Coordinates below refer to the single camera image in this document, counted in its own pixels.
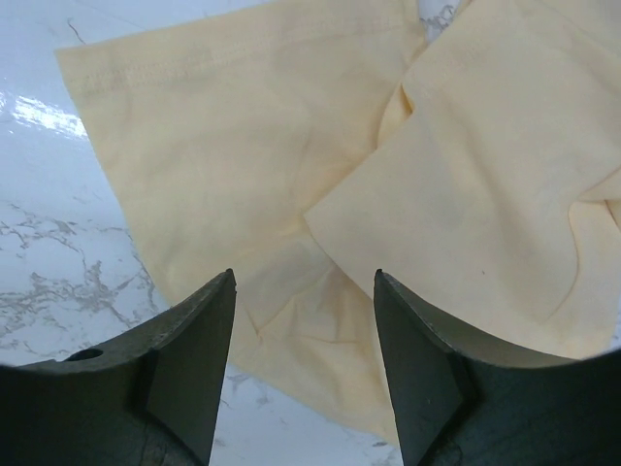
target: cloth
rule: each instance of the cloth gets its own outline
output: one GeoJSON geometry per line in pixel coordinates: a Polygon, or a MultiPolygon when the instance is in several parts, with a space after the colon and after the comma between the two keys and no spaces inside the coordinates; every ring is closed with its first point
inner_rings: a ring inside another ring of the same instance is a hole
{"type": "Polygon", "coordinates": [[[612,333],[604,5],[474,0],[423,53],[415,0],[284,0],[58,60],[167,300],[233,268],[231,361],[396,444],[377,268],[530,348],[581,357],[612,333]]]}
{"type": "Polygon", "coordinates": [[[401,122],[424,46],[416,1],[287,0],[57,55],[168,302],[233,268],[230,361],[392,443],[372,300],[303,213],[401,122]]]}
{"type": "Polygon", "coordinates": [[[474,0],[409,68],[414,114],[307,213],[319,245],[369,295],[383,268],[512,343],[606,350],[621,284],[619,19],[613,0],[474,0]]]}

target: stitching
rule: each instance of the stitching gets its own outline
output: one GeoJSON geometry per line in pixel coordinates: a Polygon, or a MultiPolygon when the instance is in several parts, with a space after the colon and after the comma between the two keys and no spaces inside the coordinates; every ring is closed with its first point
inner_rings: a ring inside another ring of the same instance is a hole
{"type": "Polygon", "coordinates": [[[310,27],[296,28],[294,33],[284,40],[274,34],[255,39],[252,43],[239,42],[227,46],[225,50],[206,51],[197,55],[173,60],[137,64],[126,66],[123,69],[107,70],[103,73],[94,73],[79,78],[70,78],[68,84],[76,87],[76,92],[101,93],[126,86],[141,86],[147,84],[168,83],[179,78],[200,76],[218,66],[227,66],[249,56],[264,52],[266,49],[280,50],[297,43],[311,41],[319,37],[338,37],[350,34],[370,34],[388,31],[404,24],[402,18],[382,18],[361,24],[356,20],[332,21],[330,23],[316,23],[310,27]],[[95,81],[120,80],[117,83],[99,83],[95,81]]]}

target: fabric fold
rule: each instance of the fabric fold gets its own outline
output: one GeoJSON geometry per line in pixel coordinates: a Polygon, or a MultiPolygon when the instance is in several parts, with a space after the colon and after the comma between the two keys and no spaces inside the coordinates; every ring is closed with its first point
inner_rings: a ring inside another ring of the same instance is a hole
{"type": "Polygon", "coordinates": [[[602,39],[615,29],[591,30],[605,4],[475,0],[413,63],[413,115],[306,215],[368,295],[382,268],[512,343],[574,358],[608,348],[621,61],[602,39]],[[597,193],[606,180],[611,197],[597,193]]]}

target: crumpled fabric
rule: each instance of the crumpled fabric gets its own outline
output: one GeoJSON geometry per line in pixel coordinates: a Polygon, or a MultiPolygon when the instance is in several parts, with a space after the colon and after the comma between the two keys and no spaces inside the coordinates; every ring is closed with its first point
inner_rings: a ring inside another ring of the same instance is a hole
{"type": "Polygon", "coordinates": [[[377,268],[516,344],[607,345],[617,13],[474,0],[427,48],[415,0],[283,0],[58,61],[169,303],[233,268],[231,362],[396,444],[377,268]]]}

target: white marble surface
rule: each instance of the white marble surface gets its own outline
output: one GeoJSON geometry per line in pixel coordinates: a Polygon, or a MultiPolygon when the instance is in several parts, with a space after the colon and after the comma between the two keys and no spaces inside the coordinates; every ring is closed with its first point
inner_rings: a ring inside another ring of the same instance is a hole
{"type": "MultiPolygon", "coordinates": [[[[0,363],[63,359],[166,308],[134,250],[53,50],[253,3],[259,2],[0,1],[0,363]]],[[[422,3],[436,37],[457,2],[422,3]]],[[[401,464],[399,451],[380,439],[227,369],[213,466],[401,464]]]]}

